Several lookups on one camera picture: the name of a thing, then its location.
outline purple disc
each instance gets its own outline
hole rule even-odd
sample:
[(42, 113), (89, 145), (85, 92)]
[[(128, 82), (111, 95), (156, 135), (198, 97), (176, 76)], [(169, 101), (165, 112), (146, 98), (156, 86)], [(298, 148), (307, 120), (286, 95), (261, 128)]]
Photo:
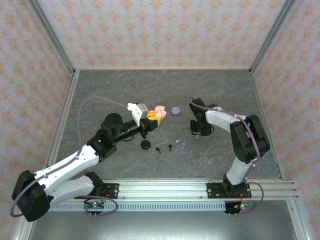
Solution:
[(174, 106), (172, 109), (171, 109), (171, 113), (173, 115), (178, 115), (180, 113), (180, 108), (178, 108), (177, 106)]

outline orange floral pattern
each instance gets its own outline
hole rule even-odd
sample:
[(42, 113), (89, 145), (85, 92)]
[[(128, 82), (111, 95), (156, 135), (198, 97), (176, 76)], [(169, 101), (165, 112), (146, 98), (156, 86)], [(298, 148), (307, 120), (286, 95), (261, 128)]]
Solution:
[(2, 0), (0, 22), (0, 238), (12, 239), (11, 193), (44, 166), (70, 75), (27, 1)]
[(39, 2), (75, 68), (248, 69), (285, 0)]
[(276, 155), (320, 236), (320, 2), (300, 0), (254, 75)]

